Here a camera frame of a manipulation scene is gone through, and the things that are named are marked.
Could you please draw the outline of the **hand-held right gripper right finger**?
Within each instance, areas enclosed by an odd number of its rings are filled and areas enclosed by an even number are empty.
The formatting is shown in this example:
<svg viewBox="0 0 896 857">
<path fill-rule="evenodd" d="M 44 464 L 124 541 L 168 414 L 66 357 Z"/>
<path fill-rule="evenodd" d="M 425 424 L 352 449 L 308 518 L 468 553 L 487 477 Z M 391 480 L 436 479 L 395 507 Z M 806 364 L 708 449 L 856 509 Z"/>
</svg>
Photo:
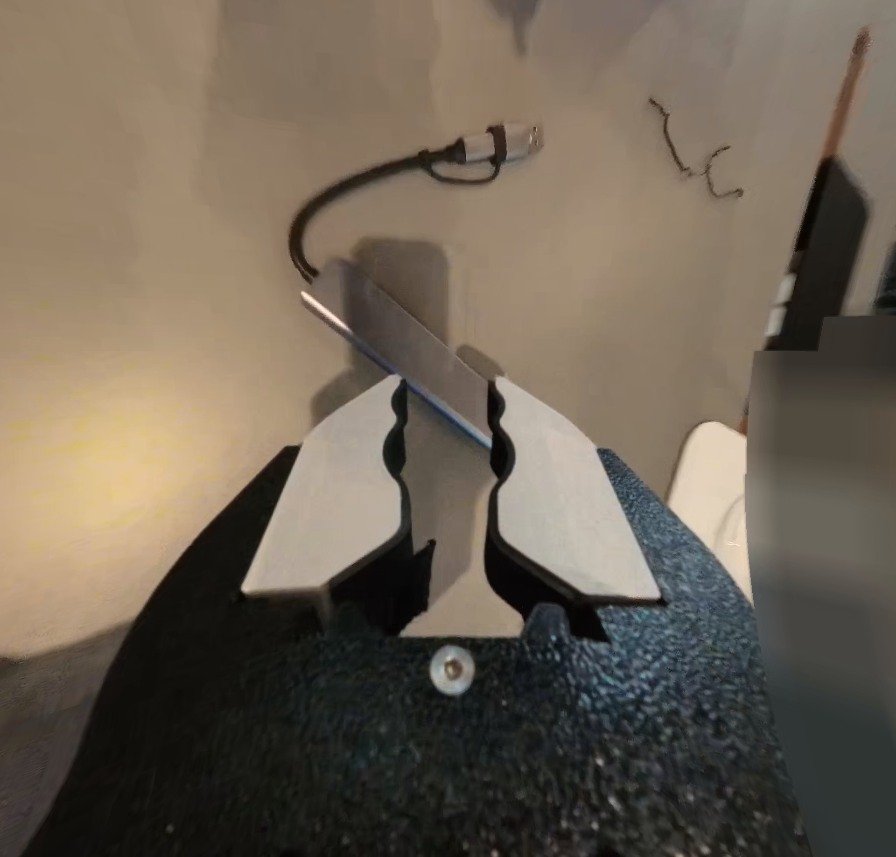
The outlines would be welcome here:
<svg viewBox="0 0 896 857">
<path fill-rule="evenodd" d="M 489 397 L 496 547 L 568 600 L 659 604 L 661 590 L 596 445 L 507 377 L 494 379 Z"/>
</svg>

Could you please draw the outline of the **black upright panel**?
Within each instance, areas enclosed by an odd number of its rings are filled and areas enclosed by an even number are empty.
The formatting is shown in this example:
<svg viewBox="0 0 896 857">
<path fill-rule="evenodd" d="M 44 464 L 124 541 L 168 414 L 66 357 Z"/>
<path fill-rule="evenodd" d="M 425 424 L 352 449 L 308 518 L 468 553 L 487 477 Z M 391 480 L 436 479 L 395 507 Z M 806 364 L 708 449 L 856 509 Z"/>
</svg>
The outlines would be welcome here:
<svg viewBox="0 0 896 857">
<path fill-rule="evenodd" d="M 819 165 L 763 349 L 815 351 L 823 322 L 839 316 L 870 216 L 869 199 L 837 156 Z"/>
</svg>

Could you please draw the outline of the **white display stand base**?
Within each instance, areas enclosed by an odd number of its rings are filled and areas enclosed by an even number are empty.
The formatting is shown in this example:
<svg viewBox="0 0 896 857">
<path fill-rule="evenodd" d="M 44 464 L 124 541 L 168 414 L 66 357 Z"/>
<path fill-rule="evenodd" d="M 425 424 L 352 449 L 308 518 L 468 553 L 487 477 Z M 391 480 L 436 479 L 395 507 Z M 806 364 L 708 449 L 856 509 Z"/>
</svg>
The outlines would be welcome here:
<svg viewBox="0 0 896 857">
<path fill-rule="evenodd" d="M 754 602 L 745 529 L 746 438 L 717 421 L 697 425 L 681 448 L 666 504 Z"/>
</svg>

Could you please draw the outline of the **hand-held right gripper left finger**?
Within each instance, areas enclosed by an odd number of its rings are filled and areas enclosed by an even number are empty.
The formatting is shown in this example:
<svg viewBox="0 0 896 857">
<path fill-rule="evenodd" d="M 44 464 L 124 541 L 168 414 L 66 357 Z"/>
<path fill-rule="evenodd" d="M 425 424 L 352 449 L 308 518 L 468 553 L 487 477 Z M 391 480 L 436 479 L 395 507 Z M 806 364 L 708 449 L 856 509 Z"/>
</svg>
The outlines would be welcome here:
<svg viewBox="0 0 896 857">
<path fill-rule="evenodd" d="M 306 437 L 241 584 L 245 598 L 302 601 L 323 623 L 354 602 L 390 625 L 412 560 L 407 395 L 400 376 L 387 376 Z"/>
</svg>

